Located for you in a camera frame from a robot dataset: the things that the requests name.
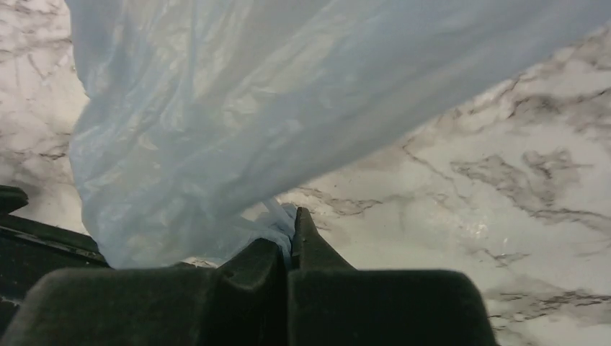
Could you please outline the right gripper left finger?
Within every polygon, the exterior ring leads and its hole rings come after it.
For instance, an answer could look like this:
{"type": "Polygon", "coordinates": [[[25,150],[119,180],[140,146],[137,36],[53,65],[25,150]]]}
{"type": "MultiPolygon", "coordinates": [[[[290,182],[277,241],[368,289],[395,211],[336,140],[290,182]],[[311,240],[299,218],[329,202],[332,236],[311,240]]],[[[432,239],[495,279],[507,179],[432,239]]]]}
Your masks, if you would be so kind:
{"type": "Polygon", "coordinates": [[[259,239],[218,268],[66,268],[27,293],[3,345],[286,345],[285,268],[259,239]]]}

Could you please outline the blue plastic trash bag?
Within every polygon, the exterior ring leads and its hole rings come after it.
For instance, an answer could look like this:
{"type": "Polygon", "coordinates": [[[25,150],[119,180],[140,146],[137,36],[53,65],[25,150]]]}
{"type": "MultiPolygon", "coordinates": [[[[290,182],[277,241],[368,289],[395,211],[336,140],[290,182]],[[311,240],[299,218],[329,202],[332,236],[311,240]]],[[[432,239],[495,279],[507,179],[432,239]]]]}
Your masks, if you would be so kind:
{"type": "Polygon", "coordinates": [[[280,193],[610,19],[608,1],[69,1],[69,159],[115,269],[291,252],[280,193]]]}

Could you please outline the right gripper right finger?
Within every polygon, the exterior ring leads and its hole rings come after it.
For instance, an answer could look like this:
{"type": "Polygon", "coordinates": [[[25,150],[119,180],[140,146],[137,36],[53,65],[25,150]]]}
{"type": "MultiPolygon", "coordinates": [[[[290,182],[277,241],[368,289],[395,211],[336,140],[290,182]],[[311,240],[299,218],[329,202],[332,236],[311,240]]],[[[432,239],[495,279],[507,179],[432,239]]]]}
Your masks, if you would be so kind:
{"type": "Polygon", "coordinates": [[[299,208],[289,345],[495,345],[480,291],[452,270],[358,270],[299,208]]]}

